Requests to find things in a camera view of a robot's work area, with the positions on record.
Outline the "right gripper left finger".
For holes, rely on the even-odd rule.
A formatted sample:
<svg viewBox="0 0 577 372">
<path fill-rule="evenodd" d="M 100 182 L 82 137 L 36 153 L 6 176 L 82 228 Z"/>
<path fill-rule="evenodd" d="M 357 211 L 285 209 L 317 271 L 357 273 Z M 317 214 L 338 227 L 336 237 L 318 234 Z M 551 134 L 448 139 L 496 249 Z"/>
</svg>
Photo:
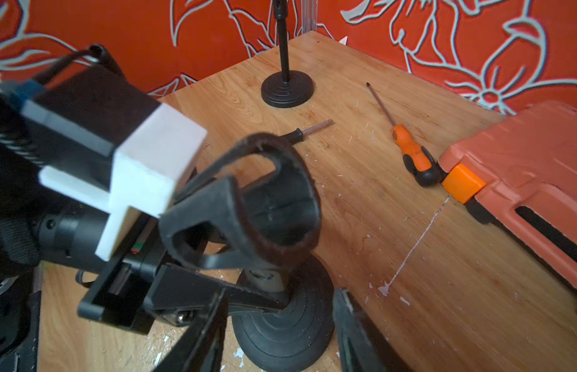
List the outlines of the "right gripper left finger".
<svg viewBox="0 0 577 372">
<path fill-rule="evenodd" d="M 154 371 L 220 371 L 228 308 L 226 291 L 216 292 Z"/>
</svg>

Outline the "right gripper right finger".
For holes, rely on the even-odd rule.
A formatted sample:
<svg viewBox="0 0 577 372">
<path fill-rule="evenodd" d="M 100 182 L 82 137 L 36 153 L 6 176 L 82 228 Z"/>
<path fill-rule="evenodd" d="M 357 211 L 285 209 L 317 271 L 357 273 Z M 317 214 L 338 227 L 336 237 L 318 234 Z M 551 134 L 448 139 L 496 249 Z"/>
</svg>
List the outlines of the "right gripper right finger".
<svg viewBox="0 0 577 372">
<path fill-rule="evenodd" d="M 346 288 L 333 295 L 333 320 L 343 371 L 411 371 Z"/>
</svg>

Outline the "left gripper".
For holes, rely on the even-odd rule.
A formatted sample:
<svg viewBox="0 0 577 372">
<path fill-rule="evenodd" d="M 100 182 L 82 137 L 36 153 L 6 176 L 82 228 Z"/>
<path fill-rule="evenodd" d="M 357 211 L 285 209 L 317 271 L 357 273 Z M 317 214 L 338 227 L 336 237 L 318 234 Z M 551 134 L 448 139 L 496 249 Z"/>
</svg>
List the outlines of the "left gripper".
<svg viewBox="0 0 577 372">
<path fill-rule="evenodd" d="M 141 213 L 79 302 L 77 314 L 146 335 L 156 320 L 189 325 L 218 291 L 227 296 L 231 315 L 279 312 L 289 302 L 285 294 L 231 284 L 175 264 L 161 243 L 156 219 Z"/>
</svg>

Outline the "black round stand base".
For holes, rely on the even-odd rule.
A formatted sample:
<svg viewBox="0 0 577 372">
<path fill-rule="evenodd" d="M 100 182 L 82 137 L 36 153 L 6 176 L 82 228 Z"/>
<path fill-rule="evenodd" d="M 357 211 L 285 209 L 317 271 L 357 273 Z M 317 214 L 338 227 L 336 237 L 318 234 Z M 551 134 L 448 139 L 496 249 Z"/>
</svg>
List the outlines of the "black round stand base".
<svg viewBox="0 0 577 372">
<path fill-rule="evenodd" d="M 283 81 L 282 72 L 267 77 L 261 88 L 265 103 L 275 108 L 293 108 L 307 102 L 315 91 L 313 80 L 302 71 L 289 72 L 289 80 Z"/>
</svg>

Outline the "black microphone stand pole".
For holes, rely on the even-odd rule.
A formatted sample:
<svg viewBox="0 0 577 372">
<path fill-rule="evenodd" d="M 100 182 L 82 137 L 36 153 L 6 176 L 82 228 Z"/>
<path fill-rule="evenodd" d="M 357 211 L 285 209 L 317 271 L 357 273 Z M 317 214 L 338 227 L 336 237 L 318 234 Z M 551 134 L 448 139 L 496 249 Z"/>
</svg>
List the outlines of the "black microphone stand pole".
<svg viewBox="0 0 577 372">
<path fill-rule="evenodd" d="M 290 82 L 288 36 L 286 18 L 288 17 L 288 5 L 286 0 L 274 0 L 272 2 L 274 18 L 276 20 L 276 29 L 278 33 L 279 53 L 281 62 L 282 82 Z"/>
</svg>

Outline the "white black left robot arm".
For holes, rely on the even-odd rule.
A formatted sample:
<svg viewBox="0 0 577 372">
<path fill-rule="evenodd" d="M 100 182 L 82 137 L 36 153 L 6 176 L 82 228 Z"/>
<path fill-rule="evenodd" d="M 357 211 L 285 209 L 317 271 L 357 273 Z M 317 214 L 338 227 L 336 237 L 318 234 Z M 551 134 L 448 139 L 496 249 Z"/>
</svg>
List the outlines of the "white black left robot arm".
<svg viewBox="0 0 577 372">
<path fill-rule="evenodd" d="M 319 196 L 284 138 L 256 133 L 201 173 L 206 130 L 127 82 L 0 91 L 0 279 L 41 260 L 96 271 L 87 319 L 189 333 L 159 371 L 220 365 L 230 307 L 282 302 L 203 271 L 292 268 L 316 245 Z"/>
</svg>

